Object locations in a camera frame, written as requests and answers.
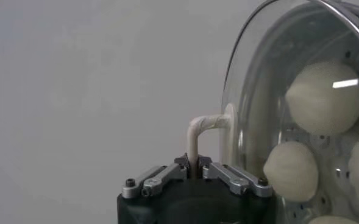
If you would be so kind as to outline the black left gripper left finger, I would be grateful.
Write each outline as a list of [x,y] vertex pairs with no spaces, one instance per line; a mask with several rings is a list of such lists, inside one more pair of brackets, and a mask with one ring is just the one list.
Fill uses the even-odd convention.
[[122,187],[122,198],[153,197],[162,193],[172,180],[188,178],[188,158],[184,154],[168,166],[154,166],[139,177],[128,178]]

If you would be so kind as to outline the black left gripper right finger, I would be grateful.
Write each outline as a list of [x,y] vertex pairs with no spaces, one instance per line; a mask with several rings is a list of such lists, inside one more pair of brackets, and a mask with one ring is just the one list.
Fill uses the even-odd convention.
[[221,180],[235,195],[250,191],[261,198],[272,196],[273,190],[267,179],[258,178],[238,166],[213,162],[206,156],[199,156],[199,166],[203,178]]

